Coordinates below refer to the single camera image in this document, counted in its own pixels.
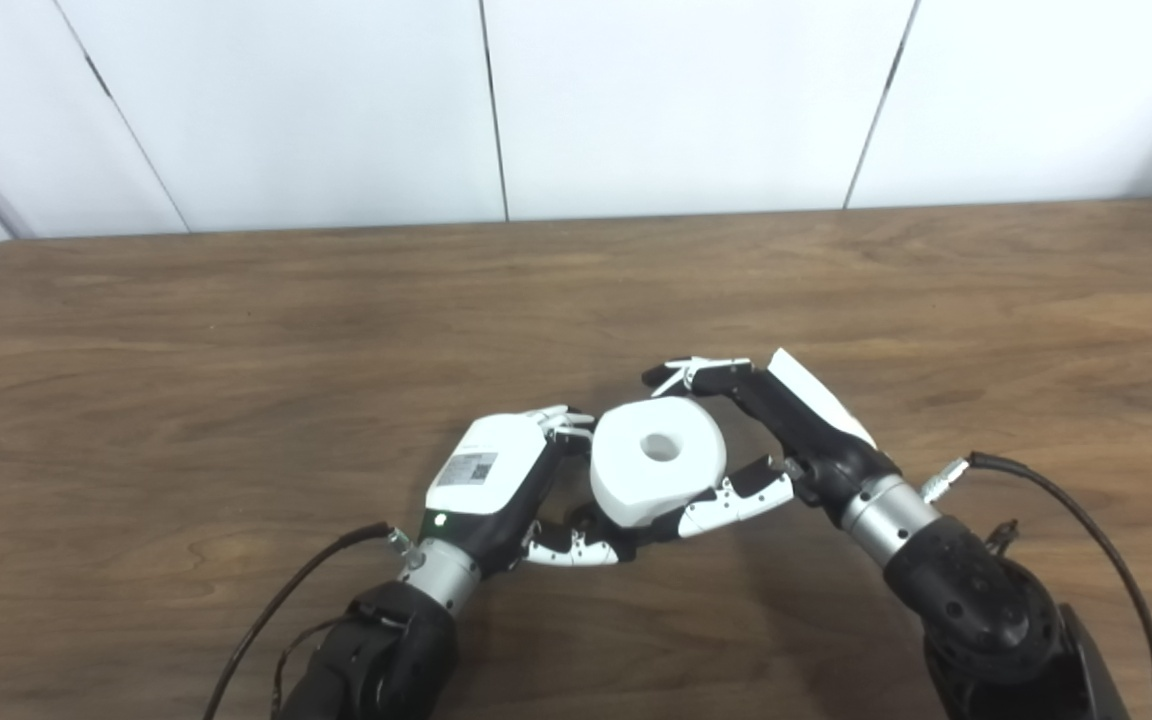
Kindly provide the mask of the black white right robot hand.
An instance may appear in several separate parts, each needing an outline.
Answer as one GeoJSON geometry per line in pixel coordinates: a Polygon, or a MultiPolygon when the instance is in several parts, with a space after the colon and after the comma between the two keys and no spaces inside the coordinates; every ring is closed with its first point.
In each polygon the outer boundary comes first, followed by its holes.
{"type": "Polygon", "coordinates": [[[730,397],[804,470],[797,491],[838,529],[865,483],[899,473],[872,438],[840,427],[826,411],[809,406],[808,392],[791,389],[772,365],[759,367],[748,357],[673,357],[646,369],[641,381],[654,396],[730,397]]]}

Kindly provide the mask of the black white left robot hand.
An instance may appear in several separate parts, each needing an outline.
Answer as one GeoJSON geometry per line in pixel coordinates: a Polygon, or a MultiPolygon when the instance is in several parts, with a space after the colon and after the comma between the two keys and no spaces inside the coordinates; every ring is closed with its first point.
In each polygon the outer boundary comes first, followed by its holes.
{"type": "Polygon", "coordinates": [[[541,518],[564,461],[589,457],[594,425],[593,415],[570,406],[473,420],[429,486],[420,541],[465,553],[482,579],[522,561],[571,568],[632,562],[634,544],[607,524],[541,518]]]}

